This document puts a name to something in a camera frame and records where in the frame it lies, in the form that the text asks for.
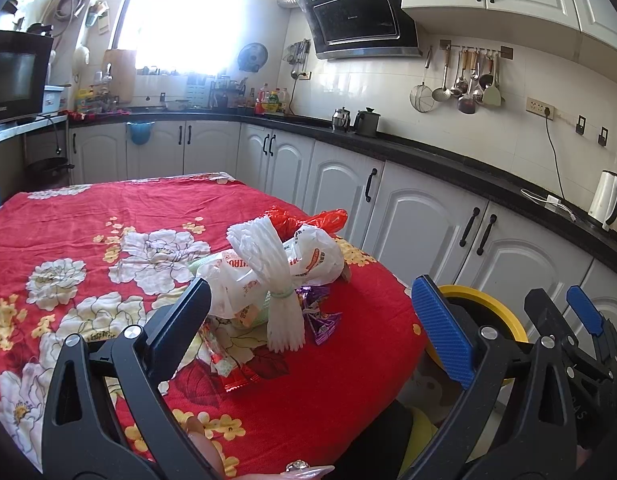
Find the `left hand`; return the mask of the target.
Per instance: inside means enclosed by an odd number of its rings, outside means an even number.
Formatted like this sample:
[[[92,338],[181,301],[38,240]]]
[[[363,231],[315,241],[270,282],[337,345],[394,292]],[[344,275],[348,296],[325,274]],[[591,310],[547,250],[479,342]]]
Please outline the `left hand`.
[[[185,422],[185,431],[194,447],[211,465],[213,471],[219,474],[221,479],[228,479],[223,460],[220,458],[220,451],[209,438],[205,437],[201,422],[196,417],[191,417]],[[336,467],[333,465],[306,466],[291,470],[264,469],[263,471],[249,472],[249,474],[238,474],[236,479],[322,479],[335,470]]]

